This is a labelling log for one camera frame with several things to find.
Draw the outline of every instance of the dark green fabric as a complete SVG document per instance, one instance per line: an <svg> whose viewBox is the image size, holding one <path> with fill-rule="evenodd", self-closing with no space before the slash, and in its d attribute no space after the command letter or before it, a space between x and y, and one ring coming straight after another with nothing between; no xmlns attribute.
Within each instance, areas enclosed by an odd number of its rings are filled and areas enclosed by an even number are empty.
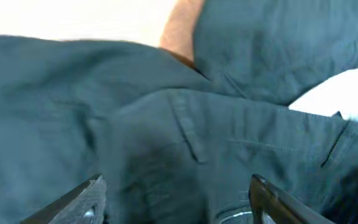
<svg viewBox="0 0 358 224"><path fill-rule="evenodd" d="M209 0L195 55L0 37L0 223L98 172L114 224L251 223L254 173L358 221L358 123L282 106L358 66L358 1Z"/></svg>

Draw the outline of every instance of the white surface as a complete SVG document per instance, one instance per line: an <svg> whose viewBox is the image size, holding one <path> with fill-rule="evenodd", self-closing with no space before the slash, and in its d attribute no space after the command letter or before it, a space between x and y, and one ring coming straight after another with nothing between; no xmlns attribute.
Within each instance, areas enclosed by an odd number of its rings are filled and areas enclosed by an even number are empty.
<svg viewBox="0 0 358 224"><path fill-rule="evenodd" d="M0 34L158 45L177 0L0 0Z"/></svg>
<svg viewBox="0 0 358 224"><path fill-rule="evenodd" d="M318 85L290 105L291 110L358 120L358 69L349 70Z"/></svg>

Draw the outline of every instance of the dark cloth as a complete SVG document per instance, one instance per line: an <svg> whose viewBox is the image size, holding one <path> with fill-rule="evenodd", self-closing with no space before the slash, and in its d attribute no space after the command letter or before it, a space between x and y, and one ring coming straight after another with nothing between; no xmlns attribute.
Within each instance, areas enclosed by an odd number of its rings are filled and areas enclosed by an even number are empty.
<svg viewBox="0 0 358 224"><path fill-rule="evenodd" d="M358 221L358 123L284 107L358 67L358 1L209 0L195 55L0 37L0 223L98 172L111 223L249 223L255 173Z"/></svg>

